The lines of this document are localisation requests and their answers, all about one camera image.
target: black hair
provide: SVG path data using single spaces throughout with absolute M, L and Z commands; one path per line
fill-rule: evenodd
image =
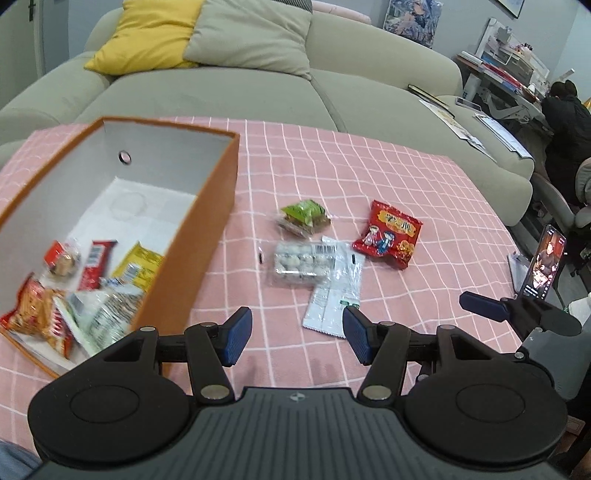
M 569 95 L 574 95 L 575 97 L 579 96 L 579 93 L 577 91 L 577 86 L 571 82 L 570 80 L 567 80 L 564 83 L 564 87 L 566 88 L 566 91 Z
M 566 85 L 562 82 L 554 82 L 550 88 L 550 96 L 564 98 L 569 94 Z

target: tablecloth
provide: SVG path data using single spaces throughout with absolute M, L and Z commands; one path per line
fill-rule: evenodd
M 238 364 L 227 370 L 237 393 L 246 385 L 349 386 L 356 391 L 367 371 L 346 341 L 301 327 L 309 289 L 273 288 L 258 264 L 261 243 L 287 238 L 275 225 L 279 208 L 301 199 L 316 199 L 327 207 L 334 221 L 325 234 L 341 241 L 363 232 L 374 199 L 424 223 L 407 270 L 366 263 L 361 310 L 374 322 L 390 320 L 421 333 L 452 323 L 497 351 L 514 351 L 519 345 L 506 323 L 477 317 L 458 304 L 465 290 L 510 296 L 506 255 L 516 248 L 495 212 L 449 158 L 295 125 L 173 120 L 241 134 L 235 208 L 189 320 L 221 323 L 240 306 L 252 309 L 251 339 Z M 33 133 L 0 172 L 0 211 L 84 127 Z M 416 374 L 417 368 L 409 368 L 405 390 Z M 171 378 L 189 390 L 185 366 L 175 366 Z M 32 447 L 27 407 L 47 382 L 43 372 L 0 336 L 0 437 Z

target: sofa backrest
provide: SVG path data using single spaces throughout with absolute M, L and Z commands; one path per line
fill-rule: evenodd
M 447 57 L 380 28 L 322 12 L 306 40 L 310 67 L 365 77 L 434 96 L 461 95 L 462 76 Z

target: robotic arm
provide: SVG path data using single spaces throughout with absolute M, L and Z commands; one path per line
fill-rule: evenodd
M 578 390 L 572 372 L 589 366 L 575 354 L 586 333 L 535 300 L 460 302 L 509 321 L 522 347 L 501 354 L 452 325 L 424 335 L 347 307 L 347 340 L 371 366 L 356 398 L 246 388 L 237 401 L 223 367 L 250 337 L 246 307 L 178 336 L 144 327 L 35 396 L 28 419 L 44 464 L 30 479 L 564 478 L 547 459 Z M 421 373 L 401 395 L 410 361 Z M 169 362 L 187 363 L 193 396 L 160 375 Z

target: striped pillow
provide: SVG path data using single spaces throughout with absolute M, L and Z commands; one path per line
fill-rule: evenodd
M 301 8 L 312 13 L 312 0 L 275 0 L 275 2 L 291 5 L 292 7 Z

